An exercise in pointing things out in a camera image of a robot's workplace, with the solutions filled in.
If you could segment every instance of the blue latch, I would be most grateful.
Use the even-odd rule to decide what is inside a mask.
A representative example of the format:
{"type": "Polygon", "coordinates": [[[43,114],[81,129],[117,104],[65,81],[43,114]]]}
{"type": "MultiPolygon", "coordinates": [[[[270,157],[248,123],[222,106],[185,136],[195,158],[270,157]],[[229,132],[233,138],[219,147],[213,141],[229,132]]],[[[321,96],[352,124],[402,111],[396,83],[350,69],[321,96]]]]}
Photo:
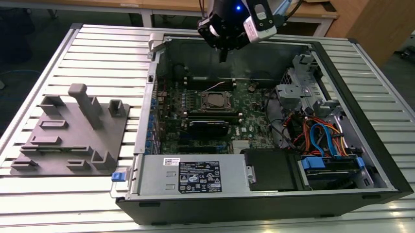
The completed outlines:
{"type": "Polygon", "coordinates": [[[358,162],[360,168],[361,168],[361,169],[365,168],[366,165],[365,165],[364,158],[358,157],[358,158],[357,158],[357,162],[358,162]]]}
{"type": "Polygon", "coordinates": [[[114,172],[111,180],[113,182],[126,182],[126,172],[114,172]]]}
{"type": "Polygon", "coordinates": [[[325,161],[322,157],[308,157],[305,158],[301,163],[304,164],[304,168],[326,168],[325,161]]]}

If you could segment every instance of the wooden desk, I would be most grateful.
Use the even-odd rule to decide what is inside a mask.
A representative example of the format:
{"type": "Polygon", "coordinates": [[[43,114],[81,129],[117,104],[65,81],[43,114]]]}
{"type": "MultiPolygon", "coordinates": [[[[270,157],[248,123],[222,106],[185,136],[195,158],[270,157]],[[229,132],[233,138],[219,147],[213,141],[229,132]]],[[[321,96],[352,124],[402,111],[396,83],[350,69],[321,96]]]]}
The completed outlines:
{"type": "MultiPolygon", "coordinates": [[[[289,12],[294,9],[297,3],[292,5],[289,12]]],[[[179,11],[201,11],[199,0],[143,0],[142,8],[158,10],[179,10],[179,11]]],[[[340,17],[338,12],[326,11],[320,3],[305,2],[294,14],[294,17],[312,17],[312,18],[334,18],[340,17]]]]}
{"type": "Polygon", "coordinates": [[[143,0],[15,0],[17,2],[54,3],[79,6],[139,7],[143,0]]]}
{"type": "MultiPolygon", "coordinates": [[[[293,4],[289,11],[294,9],[297,4],[293,4]]],[[[145,27],[153,27],[153,15],[182,15],[201,16],[199,0],[143,0],[141,5],[145,27]]],[[[304,22],[318,24],[314,36],[326,36],[334,19],[340,17],[337,12],[326,11],[320,3],[305,2],[289,19],[290,22],[304,22]]]]}
{"type": "MultiPolygon", "coordinates": [[[[0,0],[0,6],[135,13],[142,14],[145,27],[154,27],[154,15],[202,15],[199,0],[0,0]]],[[[305,2],[289,21],[318,24],[314,36],[324,37],[338,17],[340,14],[326,11],[320,3],[305,2]]]]}

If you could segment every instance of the white cable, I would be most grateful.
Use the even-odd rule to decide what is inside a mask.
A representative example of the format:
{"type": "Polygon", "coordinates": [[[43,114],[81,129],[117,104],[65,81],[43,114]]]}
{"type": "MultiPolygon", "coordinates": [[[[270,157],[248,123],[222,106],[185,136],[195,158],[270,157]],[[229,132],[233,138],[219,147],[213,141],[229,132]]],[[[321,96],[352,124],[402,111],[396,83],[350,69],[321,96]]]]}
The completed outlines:
{"type": "Polygon", "coordinates": [[[215,86],[210,87],[207,90],[205,90],[202,93],[207,92],[209,90],[211,90],[213,88],[218,87],[221,84],[223,84],[226,82],[221,82],[219,84],[217,84],[215,86]]]}

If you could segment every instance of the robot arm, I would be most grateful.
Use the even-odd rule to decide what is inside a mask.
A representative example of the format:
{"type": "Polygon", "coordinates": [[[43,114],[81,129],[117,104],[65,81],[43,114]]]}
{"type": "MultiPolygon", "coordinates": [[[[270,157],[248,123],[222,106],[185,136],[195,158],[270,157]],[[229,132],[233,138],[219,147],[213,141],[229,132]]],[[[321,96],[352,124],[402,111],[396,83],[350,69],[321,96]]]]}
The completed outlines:
{"type": "Polygon", "coordinates": [[[242,49],[277,34],[278,27],[288,20],[285,15],[292,2],[211,0],[207,17],[199,21],[198,31],[209,45],[221,50],[221,62],[226,62],[230,50],[242,49]]]}

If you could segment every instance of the motherboard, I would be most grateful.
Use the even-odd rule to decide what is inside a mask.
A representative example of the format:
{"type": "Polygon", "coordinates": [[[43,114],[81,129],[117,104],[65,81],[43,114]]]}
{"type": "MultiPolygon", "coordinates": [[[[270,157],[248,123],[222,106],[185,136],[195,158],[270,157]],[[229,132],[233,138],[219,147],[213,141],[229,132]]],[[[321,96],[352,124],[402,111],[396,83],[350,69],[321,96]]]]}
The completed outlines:
{"type": "Polygon", "coordinates": [[[163,154],[240,153],[240,141],[248,149],[276,147],[265,115],[268,89],[235,79],[186,84],[166,80],[159,88],[163,154]]]}

